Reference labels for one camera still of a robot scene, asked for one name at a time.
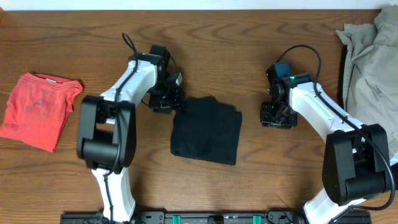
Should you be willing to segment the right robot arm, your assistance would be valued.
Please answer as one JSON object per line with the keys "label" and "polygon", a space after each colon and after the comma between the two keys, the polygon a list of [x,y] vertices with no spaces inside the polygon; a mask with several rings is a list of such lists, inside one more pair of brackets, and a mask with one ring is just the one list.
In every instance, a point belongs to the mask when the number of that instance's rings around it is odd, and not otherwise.
{"label": "right robot arm", "polygon": [[387,134],[379,124],[366,125],[350,116],[309,73],[294,75],[287,62],[266,72],[271,102],[261,105],[261,124],[290,129],[303,116],[325,142],[322,190],[289,223],[355,223],[369,215],[352,214],[362,202],[384,192],[395,194]]}

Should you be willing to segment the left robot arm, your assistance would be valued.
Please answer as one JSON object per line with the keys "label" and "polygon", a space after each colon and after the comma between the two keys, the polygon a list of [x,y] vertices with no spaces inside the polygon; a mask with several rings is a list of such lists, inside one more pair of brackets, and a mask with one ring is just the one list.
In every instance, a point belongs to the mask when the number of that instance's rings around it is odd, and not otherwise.
{"label": "left robot arm", "polygon": [[77,218],[79,223],[131,223],[136,201],[131,193],[129,166],[136,152],[136,109],[146,94],[148,107],[169,114],[184,106],[180,73],[167,70],[172,61],[166,47],[130,56],[121,78],[99,96],[81,102],[77,156],[96,178],[104,210]]}

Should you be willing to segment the black polo shirt white logo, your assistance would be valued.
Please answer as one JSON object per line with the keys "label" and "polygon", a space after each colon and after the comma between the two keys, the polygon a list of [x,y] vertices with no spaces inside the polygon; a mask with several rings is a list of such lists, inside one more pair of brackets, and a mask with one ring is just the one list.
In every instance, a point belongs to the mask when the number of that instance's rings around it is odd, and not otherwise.
{"label": "black polo shirt white logo", "polygon": [[190,98],[176,112],[170,138],[175,156],[234,166],[242,112],[212,96]]}

